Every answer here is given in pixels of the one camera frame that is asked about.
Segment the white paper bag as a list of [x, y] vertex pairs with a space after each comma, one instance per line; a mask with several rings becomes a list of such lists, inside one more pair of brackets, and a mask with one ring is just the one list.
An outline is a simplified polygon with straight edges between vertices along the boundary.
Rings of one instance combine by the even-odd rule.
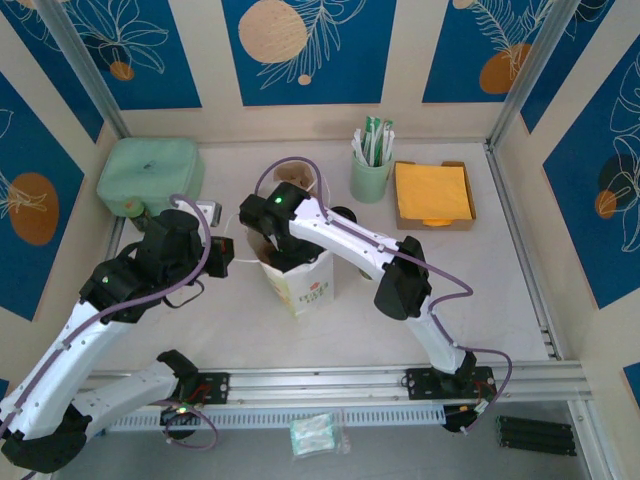
[[[260, 181], [258, 195], [267, 198], [281, 182], [273, 179], [269, 173]], [[245, 237], [249, 239], [261, 236], [245, 227]], [[287, 273], [282, 273], [271, 266], [260, 263], [253, 250], [248, 259], [235, 259], [234, 262], [258, 265], [263, 277], [269, 282], [272, 290], [278, 295], [294, 317], [317, 310], [334, 300], [333, 255], [327, 251], [320, 253], [312, 264], [303, 264]]]

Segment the small dark glass bottle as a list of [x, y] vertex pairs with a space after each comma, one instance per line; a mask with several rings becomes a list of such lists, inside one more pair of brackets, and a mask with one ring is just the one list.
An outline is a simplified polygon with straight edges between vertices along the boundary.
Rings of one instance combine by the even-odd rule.
[[131, 198], [124, 203], [125, 216], [133, 223], [137, 230], [144, 232], [151, 218], [149, 210], [138, 198]]

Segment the mint green holder cup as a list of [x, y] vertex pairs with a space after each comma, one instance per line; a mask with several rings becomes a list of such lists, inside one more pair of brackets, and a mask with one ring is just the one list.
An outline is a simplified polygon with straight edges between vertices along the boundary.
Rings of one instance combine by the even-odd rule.
[[373, 204], [380, 201], [387, 188], [394, 162], [390, 160], [379, 167], [363, 164], [355, 153], [351, 158], [350, 193], [361, 203]]

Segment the mint green lidded case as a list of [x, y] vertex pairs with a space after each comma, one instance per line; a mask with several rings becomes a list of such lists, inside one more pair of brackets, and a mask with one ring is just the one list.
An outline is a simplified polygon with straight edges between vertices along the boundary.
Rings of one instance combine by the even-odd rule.
[[116, 216], [125, 202], [138, 199], [153, 216], [172, 207], [170, 196], [200, 197], [205, 165], [195, 141], [188, 138], [125, 138], [110, 152], [97, 195]]

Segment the clear bag of packets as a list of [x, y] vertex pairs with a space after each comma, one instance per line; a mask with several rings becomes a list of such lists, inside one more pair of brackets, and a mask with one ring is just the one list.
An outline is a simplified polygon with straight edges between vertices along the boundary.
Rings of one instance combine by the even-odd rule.
[[296, 418], [289, 423], [291, 452], [295, 460], [324, 454], [347, 454], [351, 442], [343, 411], [334, 410]]

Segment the black ribbed block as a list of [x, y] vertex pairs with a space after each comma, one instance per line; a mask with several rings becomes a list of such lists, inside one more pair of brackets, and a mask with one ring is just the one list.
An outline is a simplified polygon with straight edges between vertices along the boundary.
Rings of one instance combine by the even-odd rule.
[[500, 415], [496, 425], [501, 447], [559, 456], [577, 455], [569, 424]]

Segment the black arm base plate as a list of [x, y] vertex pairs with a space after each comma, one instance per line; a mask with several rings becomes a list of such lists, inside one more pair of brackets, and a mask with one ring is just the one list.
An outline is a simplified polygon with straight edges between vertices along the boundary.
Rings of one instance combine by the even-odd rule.
[[142, 385], [141, 395], [146, 404], [173, 401], [187, 405], [224, 405], [229, 394], [230, 375], [218, 373], [190, 373], [156, 377]]
[[496, 392], [490, 367], [476, 367], [469, 376], [456, 376], [434, 368], [410, 368], [404, 373], [401, 385], [410, 400], [482, 399]]

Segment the aluminium front rail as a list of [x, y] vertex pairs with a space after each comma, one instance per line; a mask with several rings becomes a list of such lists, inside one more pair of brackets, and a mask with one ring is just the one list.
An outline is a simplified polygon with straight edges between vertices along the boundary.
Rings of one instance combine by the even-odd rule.
[[[591, 388], [578, 361], [491, 362], [498, 400], [587, 401]], [[228, 408], [409, 405], [407, 365], [221, 370], [230, 374]]]

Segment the aluminium frame post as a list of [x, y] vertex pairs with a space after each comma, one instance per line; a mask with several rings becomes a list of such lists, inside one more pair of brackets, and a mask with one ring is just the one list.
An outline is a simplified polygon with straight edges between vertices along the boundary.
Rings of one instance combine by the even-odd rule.
[[33, 0], [51, 36], [102, 119], [118, 139], [131, 136], [118, 104], [89, 51], [57, 0]]
[[502, 109], [486, 138], [486, 150], [493, 153], [529, 97], [560, 41], [581, 0], [555, 0], [541, 26], [523, 67], [518, 73]]

